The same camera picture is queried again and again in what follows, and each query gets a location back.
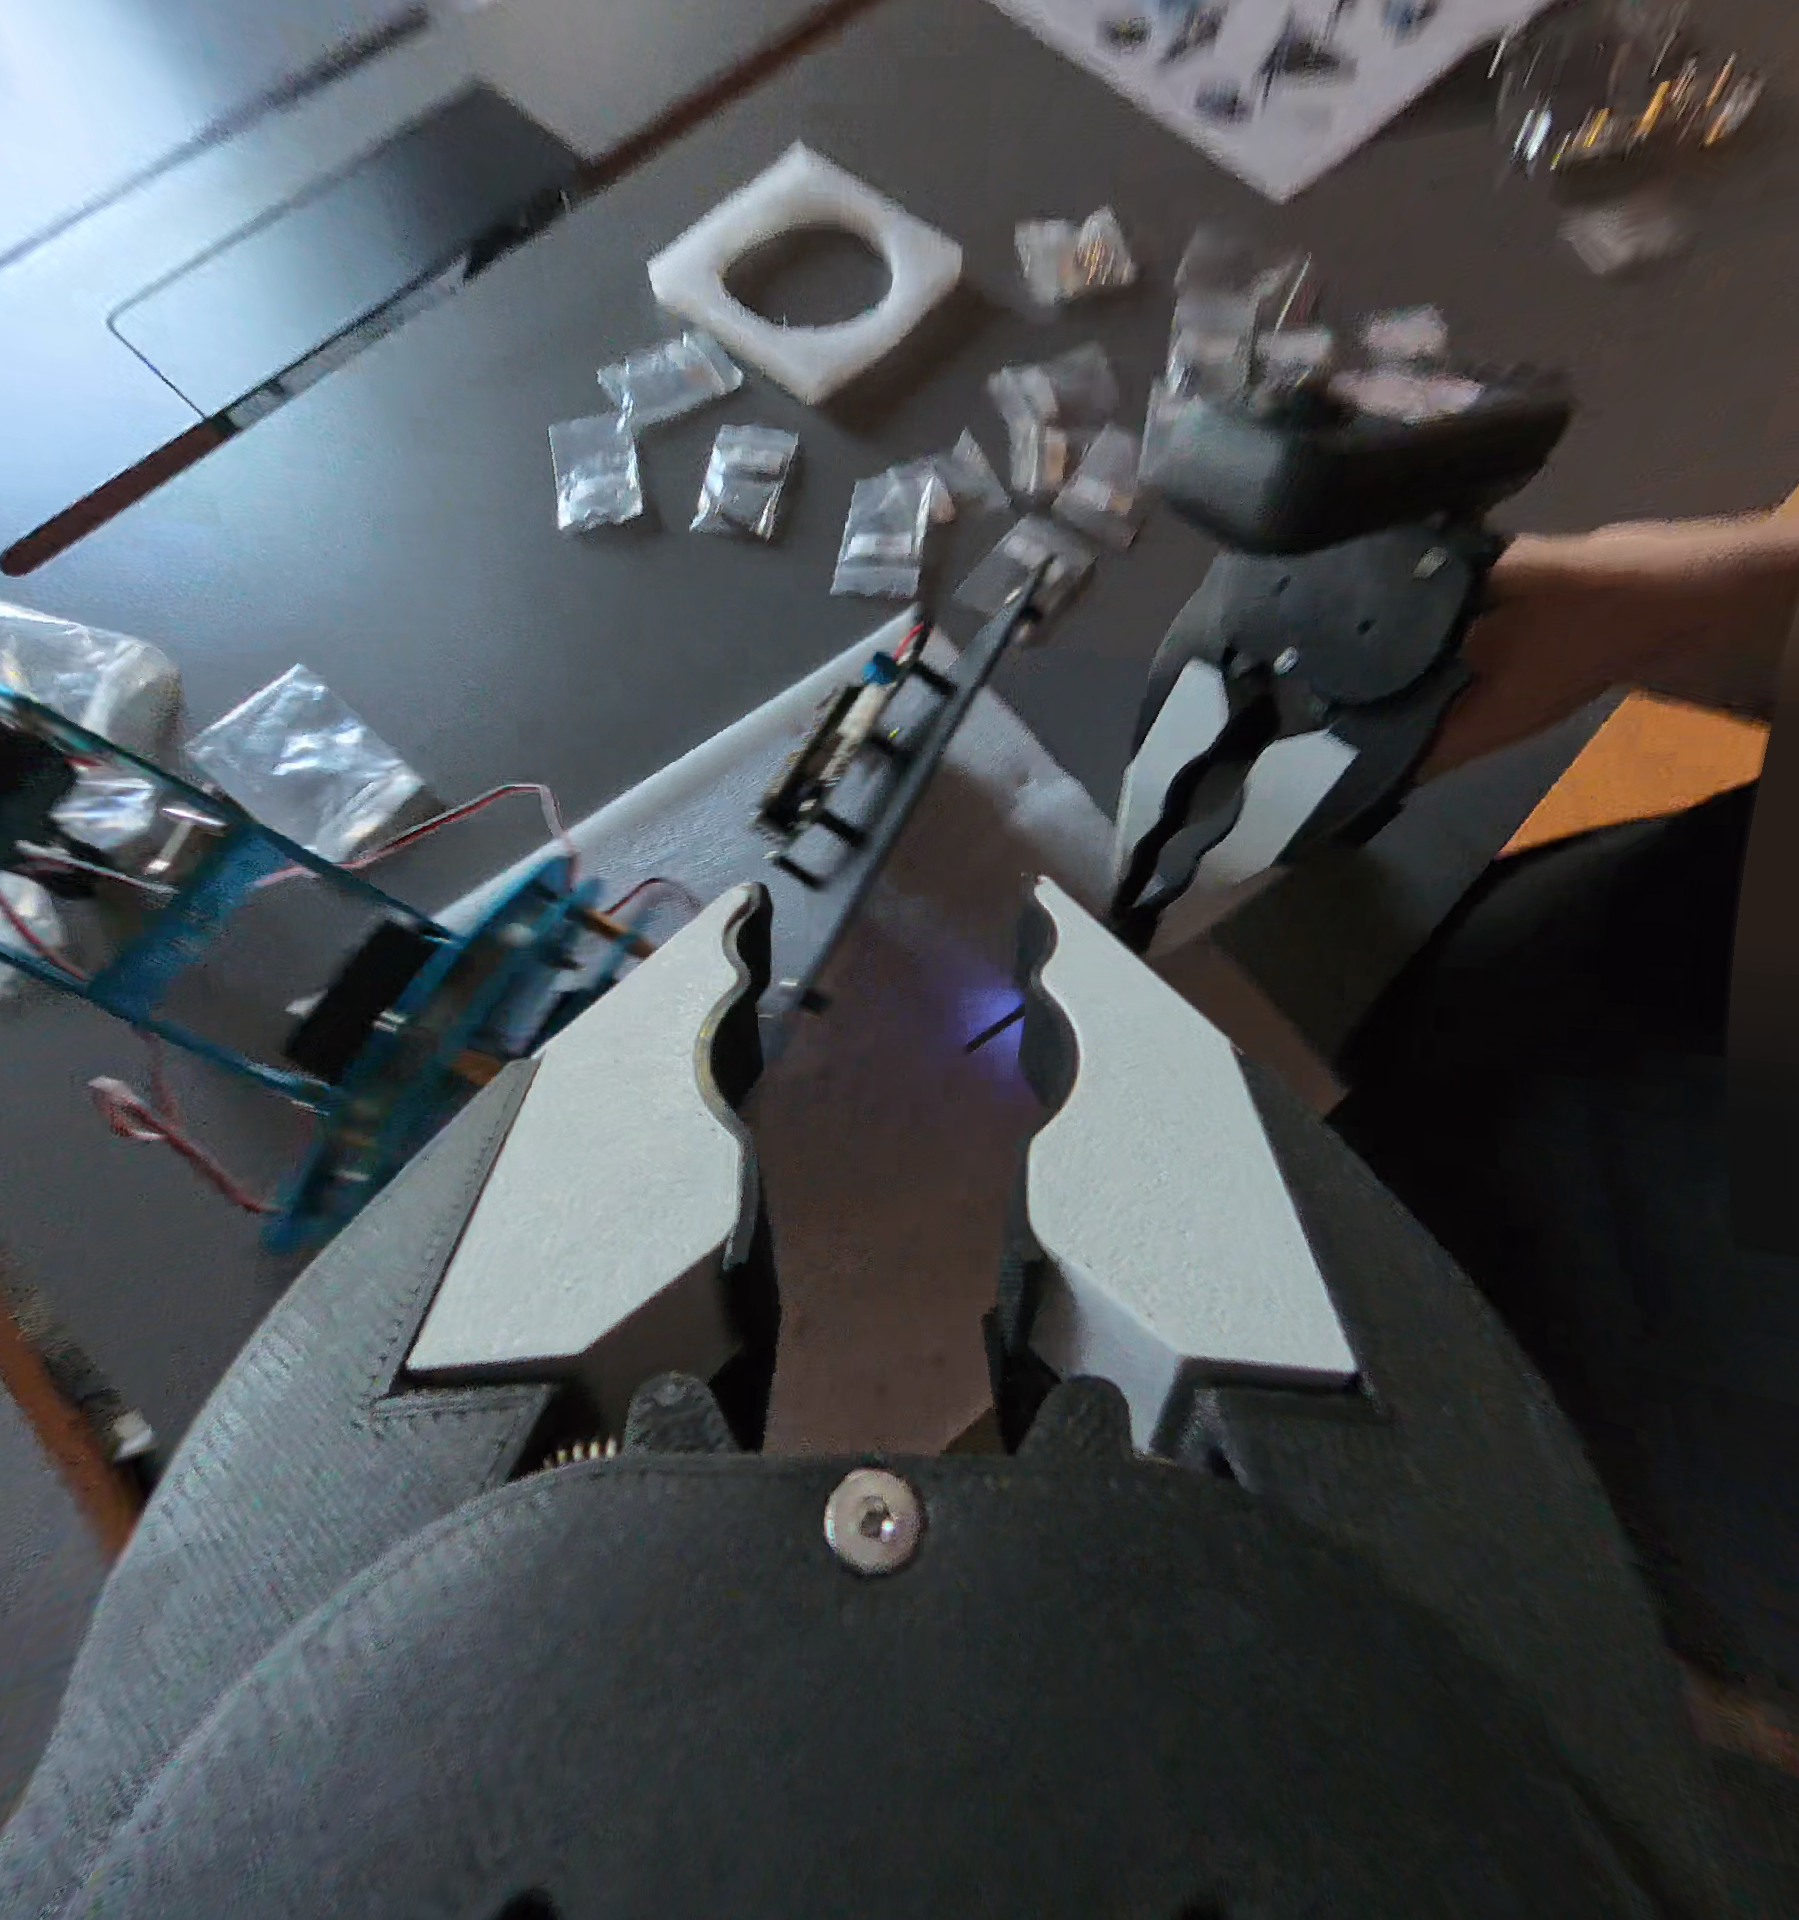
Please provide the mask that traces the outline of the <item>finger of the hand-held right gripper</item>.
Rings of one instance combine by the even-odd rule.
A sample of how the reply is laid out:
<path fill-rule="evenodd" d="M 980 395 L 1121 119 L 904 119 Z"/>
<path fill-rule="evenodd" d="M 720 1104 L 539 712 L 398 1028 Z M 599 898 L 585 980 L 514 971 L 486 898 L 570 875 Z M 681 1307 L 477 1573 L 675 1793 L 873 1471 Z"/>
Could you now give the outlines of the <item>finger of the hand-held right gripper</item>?
<path fill-rule="evenodd" d="M 1279 867 L 1353 762 L 1341 734 L 1308 731 L 1271 740 L 1237 776 L 1226 771 L 1189 824 L 1192 875 L 1231 887 Z"/>
<path fill-rule="evenodd" d="M 1226 675 L 1189 661 L 1127 762 L 1113 819 L 1107 926 L 1127 949 L 1149 949 L 1217 833 L 1195 822 L 1209 774 L 1220 771 L 1231 697 Z"/>

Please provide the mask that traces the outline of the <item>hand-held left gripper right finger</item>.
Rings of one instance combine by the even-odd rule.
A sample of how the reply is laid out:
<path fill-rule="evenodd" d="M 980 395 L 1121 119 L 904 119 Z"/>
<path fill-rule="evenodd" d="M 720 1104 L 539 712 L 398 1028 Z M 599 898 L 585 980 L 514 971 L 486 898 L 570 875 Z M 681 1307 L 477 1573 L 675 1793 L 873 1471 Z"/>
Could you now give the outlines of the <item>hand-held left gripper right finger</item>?
<path fill-rule="evenodd" d="M 1017 923 L 1017 1160 L 986 1364 L 1008 1451 L 1065 1381 L 1172 1454 L 1203 1389 L 1347 1395 L 1361 1361 L 1237 1048 L 1056 878 Z"/>

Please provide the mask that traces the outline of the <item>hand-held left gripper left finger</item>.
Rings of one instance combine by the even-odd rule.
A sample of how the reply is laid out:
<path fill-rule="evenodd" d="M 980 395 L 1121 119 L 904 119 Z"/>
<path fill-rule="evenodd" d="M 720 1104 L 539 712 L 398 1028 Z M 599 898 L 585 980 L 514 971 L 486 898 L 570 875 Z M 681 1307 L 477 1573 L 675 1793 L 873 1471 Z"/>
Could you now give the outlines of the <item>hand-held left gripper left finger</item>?
<path fill-rule="evenodd" d="M 771 898 L 734 884 L 531 1062 L 410 1378 L 715 1378 L 743 1355 Z"/>

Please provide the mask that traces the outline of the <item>blue toy robot arm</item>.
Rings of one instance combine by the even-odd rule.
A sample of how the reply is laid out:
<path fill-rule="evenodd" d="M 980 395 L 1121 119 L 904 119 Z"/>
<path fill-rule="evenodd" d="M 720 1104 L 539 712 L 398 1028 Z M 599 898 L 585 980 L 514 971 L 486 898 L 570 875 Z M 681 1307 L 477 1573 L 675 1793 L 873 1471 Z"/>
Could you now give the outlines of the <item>blue toy robot arm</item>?
<path fill-rule="evenodd" d="M 895 652 L 822 709 L 791 771 L 771 782 L 768 864 L 808 892 L 805 946 L 777 960 L 768 1016 L 825 1002 L 816 980 L 912 819 L 938 762 L 1008 649 L 1045 616 L 1056 562 L 1020 579 L 963 647 L 955 672 L 926 661 L 918 618 Z M 82 774 L 127 771 L 155 791 L 181 841 L 178 878 L 85 861 L 42 841 Z M 313 997 L 282 1064 L 249 1059 L 167 1016 L 192 971 L 268 887 L 316 881 L 376 923 Z M 0 968 L 73 994 L 150 1042 L 206 1059 L 313 1118 L 299 1169 L 263 1203 L 198 1149 L 161 1096 L 99 1090 L 124 1138 L 164 1141 L 223 1197 L 268 1223 L 277 1251 L 336 1237 L 494 1073 L 556 1039 L 647 963 L 638 884 L 599 906 L 568 833 L 466 932 L 418 915 L 359 867 L 325 861 L 251 819 L 232 796 L 169 779 L 141 757 L 0 686 Z"/>

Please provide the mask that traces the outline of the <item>person's right forearm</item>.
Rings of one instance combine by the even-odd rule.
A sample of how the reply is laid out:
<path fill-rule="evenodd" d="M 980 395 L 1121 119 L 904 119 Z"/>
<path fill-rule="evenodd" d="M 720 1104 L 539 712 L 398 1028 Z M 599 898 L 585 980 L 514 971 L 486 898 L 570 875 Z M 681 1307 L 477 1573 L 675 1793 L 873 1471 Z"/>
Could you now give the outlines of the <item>person's right forearm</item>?
<path fill-rule="evenodd" d="M 1542 734 L 1610 692 L 1768 723 L 1799 610 L 1799 508 L 1514 539 L 1463 638 L 1469 680 L 1418 779 Z"/>

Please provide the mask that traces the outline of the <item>dark grey desk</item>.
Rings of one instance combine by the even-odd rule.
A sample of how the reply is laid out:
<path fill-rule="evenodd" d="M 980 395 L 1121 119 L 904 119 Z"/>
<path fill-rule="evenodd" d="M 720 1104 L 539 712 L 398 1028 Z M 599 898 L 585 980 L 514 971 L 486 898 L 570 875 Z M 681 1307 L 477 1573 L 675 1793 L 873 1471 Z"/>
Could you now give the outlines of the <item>dark grey desk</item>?
<path fill-rule="evenodd" d="M 1491 110 L 1389 133 L 1288 209 L 1353 319 L 1432 302 L 1463 356 L 1567 373 L 1576 418 L 1497 514 L 1514 531 L 1754 508 L 1799 477 L 1799 3 L 1695 11 L 1768 73 L 1768 96 L 1745 150 L 1700 184 L 1697 237 L 1655 268 L 1590 274 L 1559 237 L 1562 206 L 1514 181 Z M 655 333 L 635 328 L 658 319 L 644 257 L 796 133 L 963 243 L 952 316 L 924 328 L 915 361 L 794 421 L 788 556 L 683 531 L 706 457 L 683 440 L 647 457 L 647 520 L 556 534 L 545 424 L 579 409 L 604 347 Z M 870 604 L 827 599 L 844 494 L 966 424 L 997 429 L 983 373 L 1036 356 L 1042 330 L 1008 311 L 1008 215 L 1045 189 L 1113 189 L 1096 200 L 1144 229 L 1166 308 L 1203 217 L 1254 223 L 1243 189 L 997 8 L 875 3 L 6 596 L 169 644 L 198 717 L 302 661 L 441 799 L 542 779 L 568 819 L 590 813 L 864 630 Z M 1104 325 L 1141 409 L 1166 342 L 1158 299 L 1127 296 L 1141 311 Z M 1005 692 L 1062 765 L 1082 754 L 1118 779 L 1144 661 L 1209 559 L 1158 508 L 1056 624 L 1059 664 L 1034 647 L 1008 666 Z M 0 1014 L 0 1237 L 167 1451 L 288 1262 L 172 1152 L 96 1115 L 88 1081 L 141 1067 L 141 1042 L 71 997 Z"/>

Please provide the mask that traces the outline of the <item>grey foam pad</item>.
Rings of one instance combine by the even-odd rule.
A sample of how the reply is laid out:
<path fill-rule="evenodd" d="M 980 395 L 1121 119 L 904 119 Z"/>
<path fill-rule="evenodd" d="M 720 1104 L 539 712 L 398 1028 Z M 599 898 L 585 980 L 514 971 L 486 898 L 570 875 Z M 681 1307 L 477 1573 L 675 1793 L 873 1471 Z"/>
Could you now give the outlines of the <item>grey foam pad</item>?
<path fill-rule="evenodd" d="M 768 1016 L 777 960 L 799 952 L 813 901 L 796 884 L 748 878 L 771 898 L 763 1070 L 743 1101 L 760 1220 L 740 1288 L 746 1347 L 715 1378 L 765 1426 L 768 1446 L 935 1451 L 991 1420 L 986 1313 L 1036 1104 L 1017 1067 L 1020 1031 L 972 1056 L 960 1042 L 1020 985 L 1031 878 L 1056 878 L 1099 918 L 1110 853 L 1101 808 L 983 692 L 819 974 L 819 1008 Z M 746 881 L 731 878 L 706 906 L 734 884 Z M 432 1296 L 528 1079 L 531 1067 L 506 1079 L 506 1129 L 452 1225 Z M 644 1384 L 410 1378 L 407 1352 L 401 1372 L 415 1386 L 568 1395 L 587 1437 L 624 1432 Z"/>

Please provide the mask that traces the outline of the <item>printed instruction sheet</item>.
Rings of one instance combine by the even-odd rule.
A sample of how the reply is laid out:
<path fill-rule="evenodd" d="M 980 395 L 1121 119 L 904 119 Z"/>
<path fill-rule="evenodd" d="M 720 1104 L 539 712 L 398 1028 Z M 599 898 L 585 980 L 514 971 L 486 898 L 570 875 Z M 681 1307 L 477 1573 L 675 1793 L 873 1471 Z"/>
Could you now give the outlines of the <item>printed instruction sheet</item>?
<path fill-rule="evenodd" d="M 1548 3 L 1000 3 L 1271 203 L 1291 203 Z"/>

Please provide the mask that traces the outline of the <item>pile of small screw bags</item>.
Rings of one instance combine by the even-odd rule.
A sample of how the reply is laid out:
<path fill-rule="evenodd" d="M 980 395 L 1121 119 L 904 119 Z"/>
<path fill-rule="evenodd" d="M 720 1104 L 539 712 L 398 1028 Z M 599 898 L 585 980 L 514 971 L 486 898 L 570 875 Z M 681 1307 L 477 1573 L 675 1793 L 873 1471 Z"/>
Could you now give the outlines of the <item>pile of small screw bags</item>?
<path fill-rule="evenodd" d="M 1138 263 L 1113 209 L 1082 223 L 1034 220 L 1014 232 L 1014 246 L 1031 305 L 997 302 L 963 277 L 895 359 L 825 404 L 791 398 L 652 299 L 672 330 L 599 370 L 604 409 L 548 426 L 556 528 L 576 536 L 641 520 L 647 435 L 720 409 L 748 376 L 782 401 L 768 401 L 765 421 L 715 426 L 692 531 L 768 545 L 791 500 L 805 426 L 822 438 L 864 435 L 875 472 L 844 494 L 830 593 L 895 604 L 921 596 L 946 551 L 940 528 L 963 514 L 1031 511 L 1005 539 L 1008 582 L 1039 562 L 1076 579 L 1101 548 L 1127 548 L 1141 514 L 1166 505 L 1152 480 L 1161 426 L 1195 398 L 1325 390 L 1358 370 L 1536 370 L 1567 387 L 1556 370 L 1457 361 L 1435 308 L 1389 308 L 1350 333 L 1293 325 L 1310 285 L 1310 265 L 1293 257 L 1257 274 L 1231 263 L 1223 277 L 1181 277 L 1166 364 L 1138 395 L 1101 339 L 1062 350 L 1031 339 L 1034 313 L 1056 316 L 1135 285 Z M 887 271 L 859 240 L 808 232 L 754 254 L 731 285 L 763 316 L 811 325 L 878 302 Z"/>

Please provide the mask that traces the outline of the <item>large clear plastic bag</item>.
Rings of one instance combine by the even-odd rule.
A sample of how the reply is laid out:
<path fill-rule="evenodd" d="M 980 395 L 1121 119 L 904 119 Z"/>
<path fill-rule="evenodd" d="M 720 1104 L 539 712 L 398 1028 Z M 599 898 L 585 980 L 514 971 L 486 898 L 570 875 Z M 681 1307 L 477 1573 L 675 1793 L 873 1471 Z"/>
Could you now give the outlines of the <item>large clear plastic bag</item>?
<path fill-rule="evenodd" d="M 0 686 L 116 748 L 155 757 L 184 706 L 178 664 L 158 647 L 0 601 Z M 90 898 L 96 870 L 141 856 L 161 791 L 110 757 L 82 760 L 34 830 L 0 853 L 0 940 L 71 963 L 62 898 Z"/>

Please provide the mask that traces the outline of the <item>white foam frame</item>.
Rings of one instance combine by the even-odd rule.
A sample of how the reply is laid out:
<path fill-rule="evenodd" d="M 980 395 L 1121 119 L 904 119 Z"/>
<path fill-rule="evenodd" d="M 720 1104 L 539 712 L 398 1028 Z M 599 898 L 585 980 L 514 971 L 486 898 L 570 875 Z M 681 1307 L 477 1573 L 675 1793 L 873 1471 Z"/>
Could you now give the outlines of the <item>white foam frame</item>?
<path fill-rule="evenodd" d="M 836 322 L 774 322 L 734 294 L 731 274 L 754 254 L 839 232 L 887 271 L 878 302 Z M 726 195 L 647 260 L 655 302 L 712 336 L 802 404 L 825 404 L 878 370 L 960 288 L 963 248 L 940 229 L 794 141 L 763 175 Z"/>

